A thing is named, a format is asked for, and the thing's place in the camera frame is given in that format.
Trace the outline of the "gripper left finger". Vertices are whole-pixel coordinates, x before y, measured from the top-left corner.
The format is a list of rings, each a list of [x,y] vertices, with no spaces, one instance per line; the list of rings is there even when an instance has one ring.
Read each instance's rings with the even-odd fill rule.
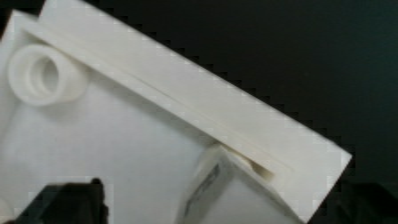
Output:
[[[11,224],[109,224],[102,180],[48,184]]]

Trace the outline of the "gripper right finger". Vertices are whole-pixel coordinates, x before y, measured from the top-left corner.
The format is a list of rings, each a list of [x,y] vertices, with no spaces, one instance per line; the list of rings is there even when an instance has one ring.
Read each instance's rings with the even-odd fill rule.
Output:
[[[341,182],[309,224],[398,224],[398,183]]]

